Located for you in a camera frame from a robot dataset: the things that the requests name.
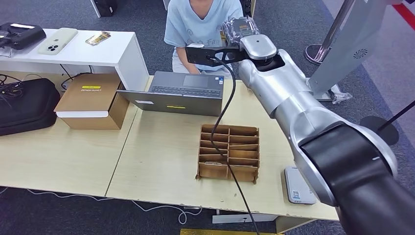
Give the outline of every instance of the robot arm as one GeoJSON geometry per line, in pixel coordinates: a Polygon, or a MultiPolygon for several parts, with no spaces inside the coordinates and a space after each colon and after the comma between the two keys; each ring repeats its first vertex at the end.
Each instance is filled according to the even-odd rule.
{"type": "Polygon", "coordinates": [[[351,235],[415,234],[415,197],[394,179],[396,157],[373,131],[322,106],[288,53],[262,34],[238,47],[186,48],[188,61],[217,66],[239,61],[239,76],[277,120],[294,161],[317,198],[336,207],[351,235]]]}

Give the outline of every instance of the white table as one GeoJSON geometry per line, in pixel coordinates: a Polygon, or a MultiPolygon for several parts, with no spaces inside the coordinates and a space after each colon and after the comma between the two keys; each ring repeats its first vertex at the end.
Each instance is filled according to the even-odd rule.
{"type": "MultiPolygon", "coordinates": [[[[56,29],[44,29],[51,36],[56,29]]],[[[110,32],[111,38],[96,46],[85,40],[99,31],[79,30],[78,34],[57,55],[38,53],[41,42],[23,50],[14,50],[11,58],[0,57],[0,71],[65,73],[71,75],[89,72],[117,73],[127,90],[143,91],[148,81],[148,70],[134,32],[110,32]]],[[[0,54],[7,54],[0,49],[0,54]]]]}

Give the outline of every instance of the plastic bag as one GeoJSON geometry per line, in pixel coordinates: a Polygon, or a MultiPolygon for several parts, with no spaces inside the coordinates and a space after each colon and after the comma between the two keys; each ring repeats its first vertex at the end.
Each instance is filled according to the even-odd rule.
{"type": "Polygon", "coordinates": [[[231,18],[223,23],[222,31],[225,34],[227,46],[229,47],[238,46],[243,37],[260,34],[251,17],[231,18]]]}
{"type": "Polygon", "coordinates": [[[327,91],[327,93],[329,94],[333,104],[338,104],[342,101],[353,98],[350,93],[341,92],[339,86],[337,85],[334,85],[330,90],[327,91]]]}

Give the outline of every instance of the person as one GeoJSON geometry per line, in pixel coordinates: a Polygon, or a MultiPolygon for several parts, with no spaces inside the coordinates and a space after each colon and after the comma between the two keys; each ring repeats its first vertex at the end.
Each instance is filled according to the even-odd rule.
{"type": "Polygon", "coordinates": [[[223,66],[189,63],[184,47],[192,43],[223,47],[220,33],[223,22],[240,17],[243,13],[239,0],[171,0],[164,41],[174,46],[173,72],[222,75],[231,79],[230,72],[223,66]]]}

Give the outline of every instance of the white router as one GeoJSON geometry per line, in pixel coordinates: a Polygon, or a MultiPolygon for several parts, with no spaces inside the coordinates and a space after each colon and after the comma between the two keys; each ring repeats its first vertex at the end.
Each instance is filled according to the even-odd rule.
{"type": "Polygon", "coordinates": [[[305,182],[300,171],[295,166],[289,166],[285,170],[285,182],[287,184],[288,200],[296,204],[315,204],[316,196],[305,182]]]}

